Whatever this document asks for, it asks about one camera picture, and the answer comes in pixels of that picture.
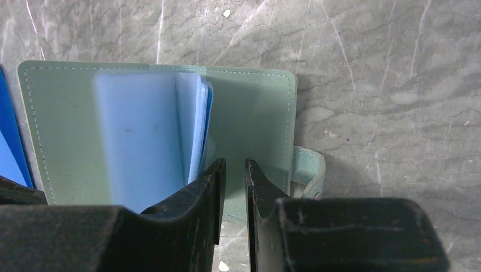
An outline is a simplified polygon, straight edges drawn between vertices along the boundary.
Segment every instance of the gray marble surface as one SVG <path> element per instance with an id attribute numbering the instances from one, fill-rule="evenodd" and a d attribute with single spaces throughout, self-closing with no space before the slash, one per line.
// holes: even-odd
<path id="1" fill-rule="evenodd" d="M 481 270 L 478 0 L 0 3 L 0 65 L 24 135 L 23 60 L 290 70 L 295 142 L 326 154 L 324 197 L 413 199 L 452 271 Z M 248 271 L 246 229 L 224 222 L 222 232 L 214 271 L 220 261 Z"/>

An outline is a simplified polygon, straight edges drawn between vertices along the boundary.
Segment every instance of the mint green leather cover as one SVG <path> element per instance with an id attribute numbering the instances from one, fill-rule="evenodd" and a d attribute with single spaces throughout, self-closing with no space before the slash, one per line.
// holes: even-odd
<path id="1" fill-rule="evenodd" d="M 196 72 L 211 82 L 209 158 L 227 161 L 225 216 L 246 220 L 244 161 L 289 192 L 297 82 L 287 71 L 132 63 L 25 61 L 18 76 L 41 182 L 49 204 L 109 204 L 107 172 L 94 101 L 100 70 Z"/>

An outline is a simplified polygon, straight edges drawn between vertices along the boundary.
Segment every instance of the white stitching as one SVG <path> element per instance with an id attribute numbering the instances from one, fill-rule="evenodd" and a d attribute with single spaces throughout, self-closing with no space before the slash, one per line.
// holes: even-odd
<path id="1" fill-rule="evenodd" d="M 37 137 L 39 139 L 40 154 L 42 155 L 42 161 L 43 161 L 44 168 L 45 168 L 45 175 L 47 176 L 47 182 L 48 182 L 48 186 L 50 187 L 50 192 L 52 194 L 53 203 L 56 204 L 55 196 L 53 195 L 52 184 L 50 183 L 50 177 L 48 176 L 47 164 L 45 162 L 45 156 L 44 156 L 44 153 L 43 153 L 42 144 L 41 144 L 41 141 L 40 141 L 39 126 L 37 124 L 37 117 L 35 116 L 35 109 L 33 108 L 32 93 L 31 93 L 30 84 L 28 84 L 28 78 L 27 78 L 27 69 L 25 69 L 24 73 L 25 73 L 25 84 L 27 84 L 27 90 L 28 90 L 28 99 L 30 100 L 30 107 L 32 108 L 33 122 L 35 123 L 35 129 L 37 131 Z"/>
<path id="2" fill-rule="evenodd" d="M 149 68 L 101 68 L 101 67 L 93 67 L 93 68 L 88 68 L 88 67 L 29 67 L 27 69 L 70 69 L 70 70 L 149 70 Z M 29 97 L 29 100 L 30 100 L 30 107 L 32 108 L 32 113 L 33 113 L 33 121 L 35 123 L 35 129 L 36 129 L 36 132 L 37 132 L 37 137 L 39 139 L 39 147 L 40 147 L 40 154 L 42 155 L 42 161 L 43 161 L 43 164 L 44 164 L 44 168 L 45 168 L 45 175 L 47 176 L 47 182 L 48 182 L 48 185 L 50 187 L 50 192 L 52 193 L 52 200 L 53 200 L 53 203 L 56 204 L 55 202 L 55 197 L 53 195 L 53 189 L 52 189 L 52 184 L 50 183 L 50 177 L 48 176 L 48 170 L 47 170 L 47 164 L 45 162 L 45 156 L 43 154 L 43 150 L 42 150 L 42 145 L 41 145 L 41 142 L 40 142 L 40 132 L 39 132 L 39 127 L 38 127 L 38 124 L 37 124 L 37 118 L 35 116 L 35 110 L 33 109 L 33 102 L 32 102 L 32 96 L 31 96 L 31 90 L 30 90 L 30 85 L 28 84 L 28 80 L 27 80 L 27 69 L 25 69 L 25 83 L 27 84 L 27 89 L 28 89 L 28 97 Z M 150 68 L 150 70 L 158 70 L 158 71 L 162 71 L 162 70 L 168 70 L 168 71 L 196 71 L 196 72 L 200 72 L 200 71 L 205 71 L 204 69 L 190 69 L 190 68 Z M 215 73 L 229 73 L 229 74 L 247 74 L 247 75 L 270 75 L 270 76 L 274 76 L 274 77 L 283 77 L 283 78 L 286 78 L 287 81 L 288 81 L 288 85 L 289 85 L 289 97 L 288 97 L 288 102 L 287 102 L 287 122 L 286 122 L 286 136 L 285 136 L 285 146 L 284 146 L 284 166 L 286 166 L 287 168 L 290 167 L 290 165 L 286 165 L 287 163 L 287 138 L 288 138 L 288 134 L 289 134 L 289 113 L 290 113 L 290 97 L 291 97 L 291 85 L 290 85 L 290 79 L 288 76 L 285 76 L 285 75 L 277 75 L 277 74 L 266 74 L 266 73 L 251 73 L 251 72 L 236 72 L 236 71 L 222 71 L 222 70 L 207 70 L 209 72 L 215 72 Z M 287 176 L 288 175 L 284 175 L 284 178 L 282 180 L 282 188 L 283 189 L 286 189 L 285 187 L 285 183 L 286 183 L 286 179 L 287 179 Z"/>

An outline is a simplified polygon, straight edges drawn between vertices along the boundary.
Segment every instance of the blue pages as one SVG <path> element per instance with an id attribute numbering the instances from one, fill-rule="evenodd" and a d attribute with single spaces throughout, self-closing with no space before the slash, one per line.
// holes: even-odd
<path id="1" fill-rule="evenodd" d="M 33 188 L 2 70 L 0 70 L 0 176 Z"/>
<path id="2" fill-rule="evenodd" d="M 114 203 L 141 212 L 197 178 L 212 107 L 195 73 L 100 73 L 95 95 Z"/>

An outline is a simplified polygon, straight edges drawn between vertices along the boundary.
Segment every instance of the small white speck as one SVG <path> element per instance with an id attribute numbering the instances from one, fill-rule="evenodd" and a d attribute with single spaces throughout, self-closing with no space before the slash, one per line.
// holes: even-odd
<path id="1" fill-rule="evenodd" d="M 228 18 L 230 16 L 230 10 L 226 10 L 224 11 L 224 13 L 222 14 L 225 18 Z"/>
<path id="2" fill-rule="evenodd" d="M 219 263 L 219 270 L 222 272 L 229 271 L 229 267 L 225 264 L 225 262 L 221 261 Z"/>

